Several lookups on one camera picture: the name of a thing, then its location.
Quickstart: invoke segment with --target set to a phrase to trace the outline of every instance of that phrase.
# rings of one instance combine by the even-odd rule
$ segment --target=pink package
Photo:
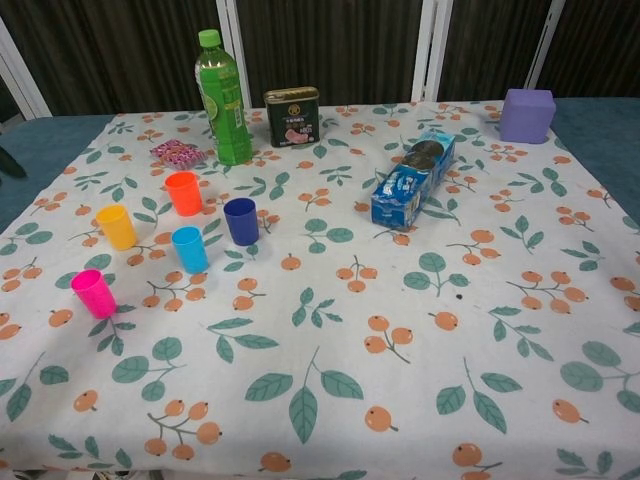
[[[189,170],[207,158],[197,148],[186,145],[175,138],[151,149],[151,154],[160,158],[165,165],[174,170]]]

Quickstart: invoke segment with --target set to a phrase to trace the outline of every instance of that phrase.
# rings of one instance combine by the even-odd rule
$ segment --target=dark curtain
[[[312,85],[323,105],[409,101],[422,0],[238,0],[254,106]]]
[[[522,88],[550,3],[456,0],[438,99],[501,99],[509,88]]]
[[[640,1],[567,0],[538,88],[556,97],[640,96]]]
[[[2,0],[0,15],[54,115],[202,108],[213,0]]]

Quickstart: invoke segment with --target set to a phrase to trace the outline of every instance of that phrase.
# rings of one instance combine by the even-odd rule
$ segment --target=snack package
[[[152,148],[150,152],[174,170],[189,170],[207,158],[204,152],[175,138]]]
[[[371,195],[371,221],[406,231],[453,163],[455,137],[427,132]]]

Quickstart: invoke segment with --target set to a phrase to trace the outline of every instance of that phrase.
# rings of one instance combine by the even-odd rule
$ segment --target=plastic cup
[[[187,273],[200,273],[209,268],[202,234],[198,227],[182,227],[173,232],[171,241]]]
[[[258,241],[256,204],[250,198],[235,198],[224,206],[224,215],[233,243],[241,247]]]
[[[96,221],[116,250],[127,250],[136,244],[136,231],[122,205],[109,205],[96,214]]]
[[[198,177],[193,172],[177,172],[164,181],[178,215],[189,217],[202,210]]]
[[[116,311],[116,301],[100,270],[85,270],[71,280],[71,288],[91,314],[104,319]]]

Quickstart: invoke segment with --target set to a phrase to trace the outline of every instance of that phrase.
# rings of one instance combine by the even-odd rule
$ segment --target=light blue cup
[[[200,273],[209,268],[207,252],[198,227],[179,228],[171,235],[171,241],[187,273]]]

